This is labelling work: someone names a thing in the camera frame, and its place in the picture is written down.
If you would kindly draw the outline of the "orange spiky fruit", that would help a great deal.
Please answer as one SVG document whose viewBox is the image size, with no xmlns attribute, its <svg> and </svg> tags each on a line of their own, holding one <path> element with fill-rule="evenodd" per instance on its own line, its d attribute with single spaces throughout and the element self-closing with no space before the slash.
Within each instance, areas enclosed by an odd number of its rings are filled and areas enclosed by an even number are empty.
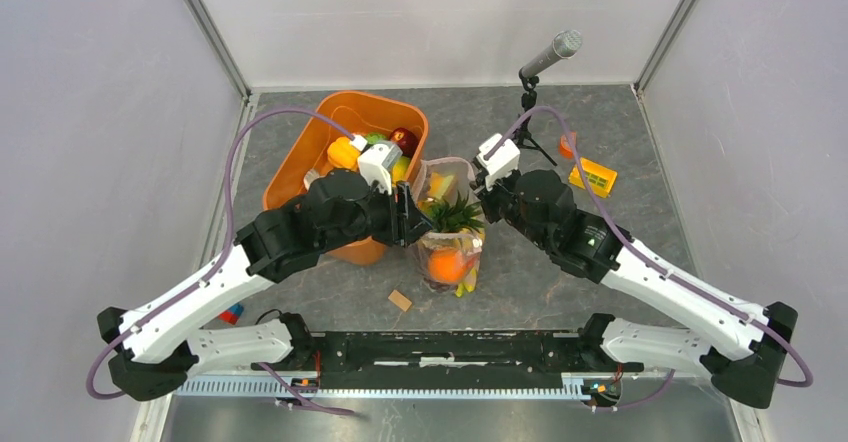
<svg viewBox="0 0 848 442">
<path fill-rule="evenodd" d="M 438 201 L 426 198 L 418 202 L 418 207 L 433 225 L 416 243 L 414 255 L 419 262 L 442 248 L 460 249 L 467 257 L 482 253 L 485 224 L 478 201 L 469 195 Z"/>
</svg>

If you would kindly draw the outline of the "yellow bell pepper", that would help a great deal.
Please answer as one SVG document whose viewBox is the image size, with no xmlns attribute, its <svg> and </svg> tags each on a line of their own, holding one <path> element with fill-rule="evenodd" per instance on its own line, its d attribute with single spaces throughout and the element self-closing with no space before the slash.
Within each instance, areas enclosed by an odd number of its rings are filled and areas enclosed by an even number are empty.
<svg viewBox="0 0 848 442">
<path fill-rule="evenodd" d="M 429 175 L 426 197 L 432 200 L 449 200 L 456 192 L 457 175 L 432 172 Z"/>
</svg>

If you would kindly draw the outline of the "clear zip top bag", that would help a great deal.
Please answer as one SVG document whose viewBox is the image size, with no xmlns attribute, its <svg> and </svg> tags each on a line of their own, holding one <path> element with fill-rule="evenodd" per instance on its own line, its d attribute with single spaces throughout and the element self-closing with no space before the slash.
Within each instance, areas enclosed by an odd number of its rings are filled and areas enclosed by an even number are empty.
<svg viewBox="0 0 848 442">
<path fill-rule="evenodd" d="M 444 157 L 422 163 L 413 183 L 417 207 L 432 230 L 410 250 L 430 290 L 457 298 L 475 291 L 485 242 L 485 218 L 471 183 L 471 163 Z"/>
</svg>

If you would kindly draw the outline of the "yellow banana bunch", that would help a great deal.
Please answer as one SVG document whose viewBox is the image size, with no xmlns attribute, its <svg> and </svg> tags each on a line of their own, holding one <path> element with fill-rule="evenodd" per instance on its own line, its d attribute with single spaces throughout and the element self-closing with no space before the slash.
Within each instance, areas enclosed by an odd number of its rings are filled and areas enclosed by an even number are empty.
<svg viewBox="0 0 848 442">
<path fill-rule="evenodd" d="M 478 278 L 478 270 L 472 268 L 465 277 L 457 284 L 454 295 L 461 298 L 467 294 L 473 293 L 476 289 Z"/>
</svg>

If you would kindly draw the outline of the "orange plastic bin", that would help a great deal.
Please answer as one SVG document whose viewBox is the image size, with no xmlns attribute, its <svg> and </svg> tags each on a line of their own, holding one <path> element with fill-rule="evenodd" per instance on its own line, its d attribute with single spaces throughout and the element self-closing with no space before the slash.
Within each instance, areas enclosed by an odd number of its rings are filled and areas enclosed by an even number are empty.
<svg viewBox="0 0 848 442">
<path fill-rule="evenodd" d="M 263 196 L 263 208 L 282 206 L 289 199 L 304 194 L 303 176 L 316 169 L 322 176 L 333 168 L 327 161 L 328 146 L 347 130 L 365 136 L 371 132 L 385 134 L 399 127 L 411 130 L 419 137 L 419 145 L 411 159 L 404 182 L 412 185 L 421 167 L 421 158 L 429 134 L 426 116 L 415 106 L 393 99 L 358 91 L 341 91 L 327 96 L 316 112 L 334 120 L 340 127 L 311 118 L 296 139 Z"/>
</svg>

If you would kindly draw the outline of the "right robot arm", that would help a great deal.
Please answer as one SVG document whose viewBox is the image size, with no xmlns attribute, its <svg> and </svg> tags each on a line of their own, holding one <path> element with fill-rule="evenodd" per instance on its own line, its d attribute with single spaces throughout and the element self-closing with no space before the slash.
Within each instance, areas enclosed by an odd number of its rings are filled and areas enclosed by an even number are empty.
<svg viewBox="0 0 848 442">
<path fill-rule="evenodd" d="M 681 325 L 595 314 L 577 344 L 585 367 L 668 368 L 705 377 L 740 404 L 770 407 L 798 320 L 793 307 L 745 301 L 679 269 L 627 230 L 578 208 L 552 170 L 515 170 L 492 184 L 486 178 L 478 174 L 470 188 L 488 222 L 505 222 L 563 272 L 634 297 Z"/>
</svg>

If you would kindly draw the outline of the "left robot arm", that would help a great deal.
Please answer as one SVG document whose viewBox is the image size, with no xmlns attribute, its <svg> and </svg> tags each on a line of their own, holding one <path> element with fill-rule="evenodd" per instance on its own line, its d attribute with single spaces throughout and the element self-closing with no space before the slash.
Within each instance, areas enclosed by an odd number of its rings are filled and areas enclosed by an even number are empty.
<svg viewBox="0 0 848 442">
<path fill-rule="evenodd" d="M 306 367 L 314 343 L 285 317 L 206 330 L 241 300 L 315 267 L 328 252 L 371 238 L 406 247 L 432 229 L 405 182 L 383 191 L 360 174 L 334 169 L 306 193 L 260 213 L 205 267 L 133 310 L 97 317 L 112 383 L 136 401 L 167 395 L 198 375 L 259 363 Z"/>
</svg>

